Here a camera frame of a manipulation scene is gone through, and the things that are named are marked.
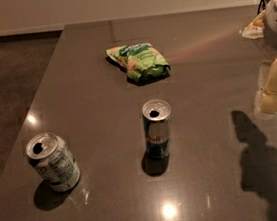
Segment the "silver blue redbull can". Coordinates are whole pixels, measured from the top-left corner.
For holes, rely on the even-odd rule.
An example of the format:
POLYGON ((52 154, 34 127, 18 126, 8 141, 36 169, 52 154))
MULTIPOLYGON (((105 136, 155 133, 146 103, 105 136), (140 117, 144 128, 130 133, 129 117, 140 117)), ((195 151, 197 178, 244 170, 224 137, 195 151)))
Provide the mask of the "silver blue redbull can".
POLYGON ((146 151, 153 158, 169 155, 171 110, 163 99, 148 100, 142 107, 146 151))

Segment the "white green 7up can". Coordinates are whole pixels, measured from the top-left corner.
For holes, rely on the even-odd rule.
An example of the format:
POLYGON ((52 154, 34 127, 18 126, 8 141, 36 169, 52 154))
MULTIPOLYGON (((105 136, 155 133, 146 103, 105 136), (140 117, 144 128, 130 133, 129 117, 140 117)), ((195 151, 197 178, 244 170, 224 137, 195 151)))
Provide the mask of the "white green 7up can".
POLYGON ((34 136, 26 146, 30 166, 57 192, 72 189, 81 171, 66 142, 53 133, 34 136))

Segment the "pale snack packet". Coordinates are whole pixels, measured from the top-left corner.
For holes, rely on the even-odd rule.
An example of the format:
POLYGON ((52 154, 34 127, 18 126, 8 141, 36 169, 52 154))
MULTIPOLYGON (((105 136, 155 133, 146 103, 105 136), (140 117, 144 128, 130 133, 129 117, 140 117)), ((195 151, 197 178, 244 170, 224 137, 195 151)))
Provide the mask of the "pale snack packet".
POLYGON ((251 23, 245 27, 241 33, 243 38, 255 39, 264 37, 264 16, 265 12, 262 11, 258 14, 251 23))

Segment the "green chip bag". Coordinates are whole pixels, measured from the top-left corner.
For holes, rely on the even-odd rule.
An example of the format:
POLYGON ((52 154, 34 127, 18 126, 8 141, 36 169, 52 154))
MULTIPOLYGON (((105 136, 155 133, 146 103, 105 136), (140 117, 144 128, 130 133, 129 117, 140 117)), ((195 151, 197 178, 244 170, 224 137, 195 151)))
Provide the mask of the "green chip bag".
POLYGON ((126 70, 129 79, 138 83, 161 78, 171 68, 163 55, 150 43, 118 46, 105 53, 126 70))

